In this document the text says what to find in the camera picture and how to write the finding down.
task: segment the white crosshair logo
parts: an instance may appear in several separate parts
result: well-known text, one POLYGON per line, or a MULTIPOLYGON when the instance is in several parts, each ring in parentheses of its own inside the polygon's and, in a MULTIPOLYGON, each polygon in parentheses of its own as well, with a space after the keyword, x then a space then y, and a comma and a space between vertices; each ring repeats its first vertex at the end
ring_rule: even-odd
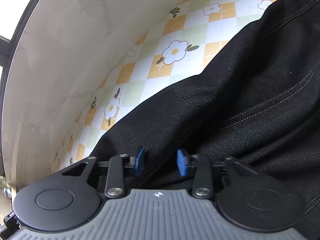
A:
POLYGON ((155 195, 156 197, 162 197, 164 194, 162 192, 156 192, 153 195, 155 195))

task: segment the white marble wall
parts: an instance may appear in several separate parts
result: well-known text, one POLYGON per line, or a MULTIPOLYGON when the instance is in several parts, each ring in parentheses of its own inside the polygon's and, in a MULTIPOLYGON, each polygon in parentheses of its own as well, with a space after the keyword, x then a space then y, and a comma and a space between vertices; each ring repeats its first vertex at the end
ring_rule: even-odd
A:
POLYGON ((4 98, 5 172, 22 187, 52 157, 99 84, 181 0, 40 0, 15 52, 4 98))

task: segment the black circular joint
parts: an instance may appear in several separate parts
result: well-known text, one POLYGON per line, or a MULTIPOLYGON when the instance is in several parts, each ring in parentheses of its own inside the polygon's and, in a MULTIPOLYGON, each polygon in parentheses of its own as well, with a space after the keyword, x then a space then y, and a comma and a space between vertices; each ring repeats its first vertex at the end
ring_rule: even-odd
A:
POLYGON ((100 206, 98 192, 77 176, 53 174, 20 190, 13 202, 19 223, 59 232, 86 223, 100 206))
POLYGON ((304 207, 299 192, 264 175, 240 178, 224 188, 218 199, 227 220, 263 233, 290 228, 302 217, 304 207))
POLYGON ((65 189, 54 188, 41 192, 36 197, 39 207, 47 210, 60 210, 73 202, 73 194, 65 189))

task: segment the black frame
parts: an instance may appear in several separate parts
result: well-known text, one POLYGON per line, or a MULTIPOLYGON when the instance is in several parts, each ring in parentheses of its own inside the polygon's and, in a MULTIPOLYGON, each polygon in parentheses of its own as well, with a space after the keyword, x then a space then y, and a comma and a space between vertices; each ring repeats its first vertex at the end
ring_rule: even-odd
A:
POLYGON ((10 66, 12 63, 12 59, 16 48, 18 46, 19 40, 23 33, 26 24, 35 9, 39 0, 30 0, 28 5, 26 6, 21 18, 17 24, 17 27, 13 33, 11 40, 7 40, 6 38, 0 36, 0 65, 3 67, 2 75, 0 79, 0 176, 5 176, 4 173, 4 163, 3 163, 3 155, 2 155, 2 111, 3 111, 3 103, 4 103, 4 92, 7 84, 7 79, 9 75, 10 66))

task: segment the black pants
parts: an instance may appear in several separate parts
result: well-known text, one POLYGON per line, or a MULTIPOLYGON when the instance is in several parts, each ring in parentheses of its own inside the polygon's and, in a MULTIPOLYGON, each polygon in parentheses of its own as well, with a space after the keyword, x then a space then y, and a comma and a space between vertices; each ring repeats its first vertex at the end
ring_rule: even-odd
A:
POLYGON ((278 0, 196 76, 173 84, 120 120, 92 152, 99 160, 148 149, 131 188, 191 188, 177 148, 213 160, 235 156, 297 189, 296 226, 320 236, 320 3, 278 0))

